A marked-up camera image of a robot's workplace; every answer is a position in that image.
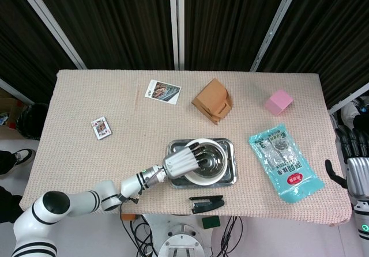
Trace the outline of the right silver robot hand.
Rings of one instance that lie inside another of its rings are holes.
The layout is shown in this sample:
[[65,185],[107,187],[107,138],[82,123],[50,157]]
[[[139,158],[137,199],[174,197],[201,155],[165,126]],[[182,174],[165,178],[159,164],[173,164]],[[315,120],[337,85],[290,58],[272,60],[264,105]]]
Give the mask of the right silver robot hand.
[[338,176],[330,160],[325,161],[328,176],[351,197],[358,201],[368,201],[368,134],[347,126],[336,128],[344,158],[346,178]]

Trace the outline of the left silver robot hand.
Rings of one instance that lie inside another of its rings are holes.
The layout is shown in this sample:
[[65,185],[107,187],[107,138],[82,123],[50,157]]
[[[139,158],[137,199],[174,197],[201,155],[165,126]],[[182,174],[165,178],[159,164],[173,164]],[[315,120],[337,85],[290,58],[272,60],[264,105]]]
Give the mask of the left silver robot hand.
[[163,169],[169,179],[177,179],[195,171],[206,163],[204,160],[205,146],[198,142],[185,146],[178,152],[169,154],[163,160]]

